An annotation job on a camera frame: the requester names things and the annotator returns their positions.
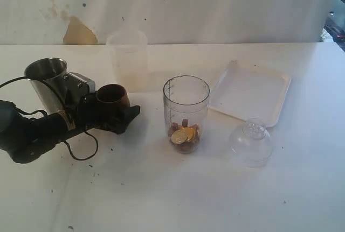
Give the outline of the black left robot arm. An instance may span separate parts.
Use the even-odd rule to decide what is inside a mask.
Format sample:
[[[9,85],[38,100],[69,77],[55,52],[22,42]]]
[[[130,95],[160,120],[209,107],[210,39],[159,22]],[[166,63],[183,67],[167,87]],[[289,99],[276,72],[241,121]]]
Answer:
[[[10,101],[1,101],[1,150],[15,163],[27,164],[58,143],[89,129],[124,133],[140,113],[140,106],[103,103],[95,94],[80,99],[75,109],[61,110],[43,117],[26,118]]]

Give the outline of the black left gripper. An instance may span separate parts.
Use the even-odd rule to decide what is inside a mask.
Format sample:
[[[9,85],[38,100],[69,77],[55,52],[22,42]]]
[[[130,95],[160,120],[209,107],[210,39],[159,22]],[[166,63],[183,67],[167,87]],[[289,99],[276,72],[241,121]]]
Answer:
[[[128,108],[105,105],[97,100],[96,92],[82,96],[76,102],[67,96],[64,107],[67,113],[67,135],[78,135],[92,128],[120,135],[127,130],[141,109],[139,105]]]

